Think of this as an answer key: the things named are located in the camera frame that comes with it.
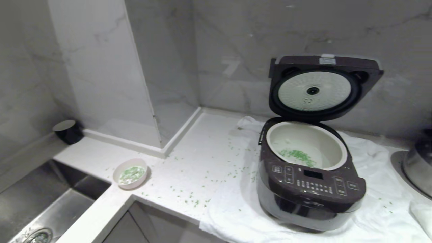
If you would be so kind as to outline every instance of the stainless steel pot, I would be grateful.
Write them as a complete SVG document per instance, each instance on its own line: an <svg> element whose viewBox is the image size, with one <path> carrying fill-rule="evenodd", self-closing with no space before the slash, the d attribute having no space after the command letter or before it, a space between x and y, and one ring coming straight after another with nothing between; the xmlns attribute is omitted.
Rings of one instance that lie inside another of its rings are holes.
<svg viewBox="0 0 432 243"><path fill-rule="evenodd" d="M432 197L432 139L420 140L408 152L403 163L407 178L423 193Z"/></svg>

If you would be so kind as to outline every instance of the sink drain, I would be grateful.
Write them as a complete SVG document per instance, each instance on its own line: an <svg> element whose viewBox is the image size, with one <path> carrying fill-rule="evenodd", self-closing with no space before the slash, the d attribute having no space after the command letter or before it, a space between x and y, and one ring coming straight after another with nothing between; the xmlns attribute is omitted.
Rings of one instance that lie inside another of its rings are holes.
<svg viewBox="0 0 432 243"><path fill-rule="evenodd" d="M53 232L48 229L40 229L33 232L24 243L49 243L53 238Z"/></svg>

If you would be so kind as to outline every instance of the white bowl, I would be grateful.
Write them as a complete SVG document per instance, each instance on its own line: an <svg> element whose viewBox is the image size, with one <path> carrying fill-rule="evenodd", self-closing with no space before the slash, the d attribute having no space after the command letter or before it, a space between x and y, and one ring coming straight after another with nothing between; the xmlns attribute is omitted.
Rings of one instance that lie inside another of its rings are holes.
<svg viewBox="0 0 432 243"><path fill-rule="evenodd" d="M267 143L270 149L286 162L313 165L313 168L324 170L341 167L348 156L346 147L335 135L318 126L302 122L280 122L270 127ZM297 154L302 152L303 157L304 154L309 156L307 162L292 154L287 156L287 152L293 150L297 150Z"/></svg>
<svg viewBox="0 0 432 243"><path fill-rule="evenodd" d="M146 171L144 173L144 175L142 177L140 177L138 180L131 182L129 184L120 184L120 176L121 174L129 169L130 167L133 166L140 166L143 167ZM118 184L118 186L120 188L126 189L126 190L130 190L130 189L134 189L138 186L140 186L147 178L147 175L149 173L149 167L147 166L146 162L144 162L143 159L131 159L128 161L123 162L121 165L119 165L115 171L114 174L112 175L112 178L114 179L114 181Z"/></svg>

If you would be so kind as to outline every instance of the white inner pot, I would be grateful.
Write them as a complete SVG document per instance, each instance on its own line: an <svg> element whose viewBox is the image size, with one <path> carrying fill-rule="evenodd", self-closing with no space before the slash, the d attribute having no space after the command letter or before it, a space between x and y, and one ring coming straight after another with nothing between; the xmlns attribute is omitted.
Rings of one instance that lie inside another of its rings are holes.
<svg viewBox="0 0 432 243"><path fill-rule="evenodd" d="M278 123L268 130L267 142L279 158L293 164L334 170L347 158L346 147L335 135L307 123Z"/></svg>

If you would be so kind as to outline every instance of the digital display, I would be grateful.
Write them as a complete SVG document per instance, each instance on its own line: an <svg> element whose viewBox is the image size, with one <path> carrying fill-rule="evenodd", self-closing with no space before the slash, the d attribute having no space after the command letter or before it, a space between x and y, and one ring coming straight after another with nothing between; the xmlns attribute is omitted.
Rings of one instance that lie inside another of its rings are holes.
<svg viewBox="0 0 432 243"><path fill-rule="evenodd" d="M313 177L313 178L317 178L317 179L321 179L323 180L323 174L318 173L318 172L314 172L314 171L310 171L310 170L303 170L303 174L305 176L309 176L309 177Z"/></svg>

